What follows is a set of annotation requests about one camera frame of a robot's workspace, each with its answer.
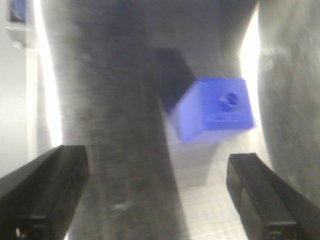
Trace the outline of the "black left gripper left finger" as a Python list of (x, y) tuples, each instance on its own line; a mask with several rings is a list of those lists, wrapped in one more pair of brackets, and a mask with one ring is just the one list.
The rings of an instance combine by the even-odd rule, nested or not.
[(63, 240), (89, 178), (85, 146), (60, 145), (0, 179), (2, 240)]

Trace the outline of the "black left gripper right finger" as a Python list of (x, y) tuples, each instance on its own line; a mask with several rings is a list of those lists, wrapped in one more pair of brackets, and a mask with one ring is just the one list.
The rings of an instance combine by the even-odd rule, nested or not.
[(231, 154), (226, 187), (249, 240), (318, 240), (320, 209), (255, 153)]

